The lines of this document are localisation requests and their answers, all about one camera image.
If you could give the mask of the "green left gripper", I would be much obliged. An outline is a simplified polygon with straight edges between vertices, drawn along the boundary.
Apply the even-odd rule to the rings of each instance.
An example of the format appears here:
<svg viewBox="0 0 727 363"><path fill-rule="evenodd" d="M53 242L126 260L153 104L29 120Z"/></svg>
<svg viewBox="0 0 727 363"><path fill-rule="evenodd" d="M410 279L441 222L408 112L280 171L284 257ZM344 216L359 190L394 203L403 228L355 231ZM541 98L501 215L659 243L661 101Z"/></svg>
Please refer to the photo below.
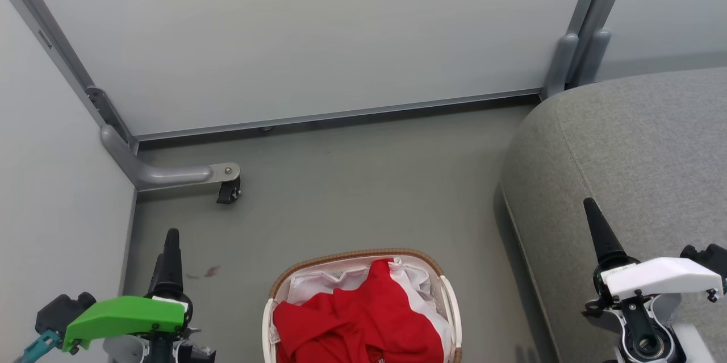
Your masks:
<svg viewBox="0 0 727 363"><path fill-rule="evenodd" d="M96 302L66 327L63 352L88 349L91 342L104 338L182 333L189 325L189 299L172 300L183 293L179 242L179 230L169 229L147 291L152 298L121 296Z"/></svg>

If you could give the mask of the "red and white garment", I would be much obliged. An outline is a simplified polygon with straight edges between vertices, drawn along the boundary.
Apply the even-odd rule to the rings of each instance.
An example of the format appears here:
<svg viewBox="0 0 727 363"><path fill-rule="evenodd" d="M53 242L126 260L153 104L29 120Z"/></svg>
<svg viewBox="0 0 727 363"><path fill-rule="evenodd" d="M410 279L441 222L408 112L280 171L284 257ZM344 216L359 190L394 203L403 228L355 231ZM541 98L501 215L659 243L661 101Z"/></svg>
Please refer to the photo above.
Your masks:
<svg viewBox="0 0 727 363"><path fill-rule="evenodd" d="M393 260L355 290L317 293L273 311L277 363L445 363L449 326Z"/></svg>

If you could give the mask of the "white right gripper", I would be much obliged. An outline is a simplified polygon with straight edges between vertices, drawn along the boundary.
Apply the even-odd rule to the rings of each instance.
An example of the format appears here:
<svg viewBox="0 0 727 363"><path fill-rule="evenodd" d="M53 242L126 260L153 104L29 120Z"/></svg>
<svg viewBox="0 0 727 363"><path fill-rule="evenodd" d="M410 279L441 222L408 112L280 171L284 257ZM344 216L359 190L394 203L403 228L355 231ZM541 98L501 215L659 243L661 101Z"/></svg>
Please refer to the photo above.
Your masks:
<svg viewBox="0 0 727 363"><path fill-rule="evenodd" d="M637 295L707 293L712 302L724 296L724 279L687 258L659 257L636 263L626 254L594 198L585 198L587 217L598 270L610 295L626 300Z"/></svg>

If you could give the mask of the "grey partition corner post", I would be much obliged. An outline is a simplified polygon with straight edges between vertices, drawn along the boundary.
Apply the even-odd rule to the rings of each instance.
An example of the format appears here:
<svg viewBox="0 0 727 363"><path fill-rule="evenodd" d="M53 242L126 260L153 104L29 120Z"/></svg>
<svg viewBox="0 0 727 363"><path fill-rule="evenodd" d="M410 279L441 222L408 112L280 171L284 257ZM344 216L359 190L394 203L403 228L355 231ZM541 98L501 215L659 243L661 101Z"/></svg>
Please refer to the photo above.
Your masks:
<svg viewBox="0 0 727 363"><path fill-rule="evenodd" d="M19 0L16 8L52 58L71 89L99 127L114 128L126 146L137 153L137 138L130 133L106 92L94 83L44 0Z"/></svg>

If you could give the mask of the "black caster wheel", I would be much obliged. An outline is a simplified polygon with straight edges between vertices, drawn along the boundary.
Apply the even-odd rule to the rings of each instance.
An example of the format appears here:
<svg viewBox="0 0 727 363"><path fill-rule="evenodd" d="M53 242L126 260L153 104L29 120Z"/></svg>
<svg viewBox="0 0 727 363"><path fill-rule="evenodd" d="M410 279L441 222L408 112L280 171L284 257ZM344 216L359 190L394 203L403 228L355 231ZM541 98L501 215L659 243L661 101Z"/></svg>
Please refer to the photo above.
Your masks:
<svg viewBox="0 0 727 363"><path fill-rule="evenodd" d="M231 205L231 203L235 203L238 200L240 195L241 179L237 177L234 180L223 182L220 185L218 199L216 200L216 202L221 203L222 205Z"/></svg>

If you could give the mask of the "white basket liner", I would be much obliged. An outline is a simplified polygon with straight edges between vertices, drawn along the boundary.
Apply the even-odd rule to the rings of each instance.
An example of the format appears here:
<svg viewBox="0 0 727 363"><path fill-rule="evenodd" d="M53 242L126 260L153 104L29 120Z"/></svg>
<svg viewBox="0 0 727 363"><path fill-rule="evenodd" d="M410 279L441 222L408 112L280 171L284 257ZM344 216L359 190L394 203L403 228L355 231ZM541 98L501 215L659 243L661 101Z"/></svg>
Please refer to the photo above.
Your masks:
<svg viewBox="0 0 727 363"><path fill-rule="evenodd" d="M432 283L427 270L419 267L418 265L406 263L399 257L384 258L384 260L393 260L395 265L401 265L403 270L407 273L407 278L410 281L411 286L415 288L417 293L421 296L421 298L423 298L423 301L431 306L431 308L435 309L437 314L439 314L431 293ZM347 272L325 272L325 270L317 270L317 272L304 272L300 275L296 275L290 281L287 296L283 299L283 301L300 305L308 301L314 295L317 295L317 293L332 293L335 289L355 290L367 277L371 263L369 265L359 265L347 270ZM445 363L447 362L452 350L452 330L450 327L449 335L449 340L445 342Z"/></svg>

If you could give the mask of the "white laundry basket brown rim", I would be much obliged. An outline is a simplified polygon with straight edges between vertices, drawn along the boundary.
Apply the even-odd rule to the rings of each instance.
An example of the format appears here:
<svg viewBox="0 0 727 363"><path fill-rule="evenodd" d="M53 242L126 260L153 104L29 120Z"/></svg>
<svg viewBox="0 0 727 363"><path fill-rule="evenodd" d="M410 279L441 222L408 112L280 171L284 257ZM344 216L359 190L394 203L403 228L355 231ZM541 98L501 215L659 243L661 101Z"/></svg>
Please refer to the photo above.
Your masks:
<svg viewBox="0 0 727 363"><path fill-rule="evenodd" d="M262 317L262 350L265 363L277 363L277 331L273 324L273 311L287 296L290 281L304 272L347 272L359 265L369 265L372 261L399 257L406 263L418 265L429 273L432 283L432 296L439 314L443 316L452 330L452 350L446 363L462 363L462 319L457 296L447 279L444 270L433 257L410 248L366 249L325 255L304 260L281 273L269 291Z"/></svg>

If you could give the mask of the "grey partition support foot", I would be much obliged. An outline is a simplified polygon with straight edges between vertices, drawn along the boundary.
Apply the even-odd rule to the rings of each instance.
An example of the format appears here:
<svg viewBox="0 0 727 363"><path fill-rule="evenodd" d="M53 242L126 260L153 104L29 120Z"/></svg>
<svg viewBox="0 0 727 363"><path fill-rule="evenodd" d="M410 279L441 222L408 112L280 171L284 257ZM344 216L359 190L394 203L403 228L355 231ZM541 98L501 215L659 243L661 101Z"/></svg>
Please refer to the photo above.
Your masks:
<svg viewBox="0 0 727 363"><path fill-rule="evenodd" d="M233 162L177 167L154 166L142 161L117 130L104 125L99 130L101 143L117 166L140 191L176 189L189 185L220 184L220 190L240 191L240 167Z"/></svg>

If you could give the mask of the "grey fabric sofa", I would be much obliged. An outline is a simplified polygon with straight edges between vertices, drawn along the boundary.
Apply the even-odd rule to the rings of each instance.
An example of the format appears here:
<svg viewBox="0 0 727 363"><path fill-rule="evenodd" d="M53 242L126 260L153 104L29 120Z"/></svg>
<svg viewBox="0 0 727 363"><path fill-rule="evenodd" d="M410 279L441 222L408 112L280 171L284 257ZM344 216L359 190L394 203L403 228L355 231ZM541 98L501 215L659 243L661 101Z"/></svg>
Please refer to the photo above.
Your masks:
<svg viewBox="0 0 727 363"><path fill-rule="evenodd" d="M628 255L727 249L727 67L609 80L546 99L520 125L501 188L560 363L602 363L585 198Z"/></svg>

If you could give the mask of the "grey partition bottom rail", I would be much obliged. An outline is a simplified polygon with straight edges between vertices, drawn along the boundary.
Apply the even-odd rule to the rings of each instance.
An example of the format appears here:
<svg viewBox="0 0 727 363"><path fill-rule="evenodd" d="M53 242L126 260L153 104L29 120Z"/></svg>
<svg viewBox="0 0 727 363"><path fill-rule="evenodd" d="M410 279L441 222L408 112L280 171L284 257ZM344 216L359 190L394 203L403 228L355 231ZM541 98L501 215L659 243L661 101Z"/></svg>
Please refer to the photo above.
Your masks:
<svg viewBox="0 0 727 363"><path fill-rule="evenodd" d="M216 127L188 128L187 130L178 130L173 132L143 133L142 135L136 135L135 138L138 142L142 143L155 142L157 140L179 139L180 137L216 135L216 133L238 132L251 130L251 128L280 127L292 124L304 124L308 122L315 122L316 120L348 119L361 115L397 114L397 112L403 112L407 110L436 109L436 107L444 107L449 105L495 101L496 99L509 99L512 97L525 97L538 95L542 91L543 88L538 87L532 89L494 92L469 97L454 97L451 99L442 99L441 101L416 102L403 105L375 107L374 109L346 110L343 112L333 112L332 114L302 115L289 119L258 120L257 122L249 122L243 124L226 124Z"/></svg>

